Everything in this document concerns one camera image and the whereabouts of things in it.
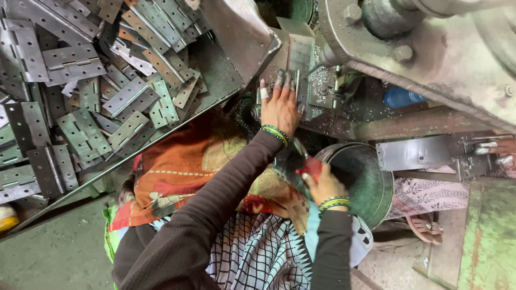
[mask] hand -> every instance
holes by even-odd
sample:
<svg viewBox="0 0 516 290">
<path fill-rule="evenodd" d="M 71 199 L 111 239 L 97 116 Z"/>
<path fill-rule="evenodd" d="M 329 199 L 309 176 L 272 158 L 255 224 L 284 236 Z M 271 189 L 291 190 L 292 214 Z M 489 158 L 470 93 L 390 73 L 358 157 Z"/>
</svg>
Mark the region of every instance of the hand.
<svg viewBox="0 0 516 290">
<path fill-rule="evenodd" d="M 503 163 L 502 166 L 509 170 L 516 170 L 516 140 L 500 140 L 496 143 L 497 147 L 489 148 L 489 153 L 498 153 L 500 157 L 512 155 L 513 161 Z"/>
<path fill-rule="evenodd" d="M 269 97 L 265 80 L 260 81 L 262 125 L 274 126 L 285 133 L 288 138 L 292 138 L 301 114 L 297 111 L 296 88 L 291 74 L 286 73 L 285 84 L 283 84 L 283 73 L 283 70 L 278 72 L 272 98 Z"/>
<path fill-rule="evenodd" d="M 331 172 L 331 167 L 329 164 L 323 163 L 321 176 L 319 177 L 319 182 L 315 181 L 315 179 L 309 175 L 308 173 L 303 173 L 301 178 L 306 183 L 308 189 L 310 190 L 310 194 L 314 198 L 315 203 L 319 206 L 323 201 L 338 196 L 347 196 L 348 191 Z"/>
</svg>

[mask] hex bolt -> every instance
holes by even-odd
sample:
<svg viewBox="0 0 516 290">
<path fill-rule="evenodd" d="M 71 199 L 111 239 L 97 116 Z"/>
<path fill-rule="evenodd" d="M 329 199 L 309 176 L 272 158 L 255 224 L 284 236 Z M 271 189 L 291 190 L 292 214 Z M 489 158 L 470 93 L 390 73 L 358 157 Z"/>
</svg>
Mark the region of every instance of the hex bolt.
<svg viewBox="0 0 516 290">
<path fill-rule="evenodd" d="M 328 86 L 325 84 L 319 85 L 318 90 L 321 94 L 327 94 L 328 93 Z"/>
<path fill-rule="evenodd" d="M 505 86 L 505 97 L 512 98 L 514 96 L 514 90 L 510 85 Z"/>
<path fill-rule="evenodd" d="M 397 48 L 394 49 L 393 53 L 394 53 L 394 58 L 398 62 L 409 61 L 414 56 L 414 51 L 408 45 L 398 46 Z"/>
<path fill-rule="evenodd" d="M 251 117 L 255 121 L 260 121 L 260 119 L 262 118 L 262 106 L 261 105 L 255 104 L 251 108 Z"/>
<path fill-rule="evenodd" d="M 351 4 L 344 9 L 344 20 L 349 24 L 355 24 L 362 18 L 362 9 L 357 4 Z"/>
</svg>

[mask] orange printed cloth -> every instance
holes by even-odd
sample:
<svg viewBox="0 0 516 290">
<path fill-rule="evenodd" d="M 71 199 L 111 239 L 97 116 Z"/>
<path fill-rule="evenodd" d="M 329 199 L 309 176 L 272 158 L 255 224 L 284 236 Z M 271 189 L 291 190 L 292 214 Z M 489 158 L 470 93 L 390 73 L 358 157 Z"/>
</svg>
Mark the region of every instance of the orange printed cloth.
<svg viewBox="0 0 516 290">
<path fill-rule="evenodd" d="M 222 113 L 208 113 L 146 150 L 135 160 L 134 192 L 118 210 L 109 231 L 156 221 L 172 214 L 222 169 L 247 141 Z M 254 181 L 237 211 L 290 218 L 306 231 L 309 205 L 272 165 Z"/>
</svg>

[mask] long sleeve top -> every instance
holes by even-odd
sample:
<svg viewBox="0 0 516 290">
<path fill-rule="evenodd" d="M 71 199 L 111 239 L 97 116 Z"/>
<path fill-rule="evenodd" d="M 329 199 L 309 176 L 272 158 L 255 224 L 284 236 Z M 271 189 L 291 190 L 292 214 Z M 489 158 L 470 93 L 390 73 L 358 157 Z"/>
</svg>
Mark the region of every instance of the long sleeve top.
<svg viewBox="0 0 516 290">
<path fill-rule="evenodd" d="M 259 131 L 158 233 L 150 227 L 128 231 L 115 254 L 113 277 L 119 289 L 219 289 L 205 272 L 212 244 L 281 148 L 276 137 Z M 317 233 L 311 288 L 351 289 L 351 216 L 327 211 Z"/>
</svg>

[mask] bangle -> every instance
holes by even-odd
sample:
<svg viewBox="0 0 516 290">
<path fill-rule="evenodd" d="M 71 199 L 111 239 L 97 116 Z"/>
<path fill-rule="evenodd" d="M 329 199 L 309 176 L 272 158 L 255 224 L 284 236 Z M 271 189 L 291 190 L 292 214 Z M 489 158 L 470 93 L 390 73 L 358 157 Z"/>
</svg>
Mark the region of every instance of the bangle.
<svg viewBox="0 0 516 290">
<path fill-rule="evenodd" d="M 319 205 L 319 218 L 324 212 L 334 206 L 349 206 L 349 196 L 337 196 L 326 199 Z"/>
<path fill-rule="evenodd" d="M 337 200 L 337 199 L 344 199 L 346 201 L 344 202 L 348 202 L 349 203 L 349 196 L 336 196 L 336 197 L 331 197 L 331 198 L 328 198 L 328 199 L 325 199 L 320 205 L 319 207 L 324 207 L 324 204 L 330 202 L 330 201 L 333 201 L 333 200 Z"/>
<path fill-rule="evenodd" d="M 329 206 L 327 206 L 325 208 L 320 208 L 319 209 L 319 218 L 323 217 L 323 214 L 326 212 L 327 209 L 332 208 L 334 206 L 349 206 L 349 203 L 348 202 L 337 202 L 337 203 L 329 205 Z"/>
<path fill-rule="evenodd" d="M 289 141 L 287 135 L 285 135 L 285 133 L 283 133 L 280 129 L 278 129 L 274 126 L 271 126 L 271 125 L 263 125 L 262 130 L 271 133 L 276 138 L 278 138 L 285 147 L 288 147 L 288 144 L 290 141 Z"/>
</svg>

